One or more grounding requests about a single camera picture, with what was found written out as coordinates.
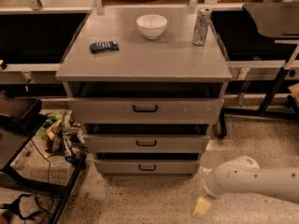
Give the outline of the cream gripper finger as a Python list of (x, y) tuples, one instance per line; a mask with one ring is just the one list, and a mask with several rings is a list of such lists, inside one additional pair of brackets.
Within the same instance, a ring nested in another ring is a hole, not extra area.
[(199, 197), (195, 207), (192, 210), (192, 216), (197, 218), (203, 217), (205, 213), (209, 210), (211, 205), (212, 205), (211, 201), (209, 201), (204, 197)]

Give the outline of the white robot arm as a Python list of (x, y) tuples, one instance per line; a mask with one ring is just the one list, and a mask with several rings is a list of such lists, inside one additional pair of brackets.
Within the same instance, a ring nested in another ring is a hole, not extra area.
[(228, 193), (254, 193), (299, 203), (299, 168), (261, 169), (253, 158), (241, 156), (214, 169), (203, 169), (199, 190), (200, 197), (192, 210), (192, 216), (198, 218)]

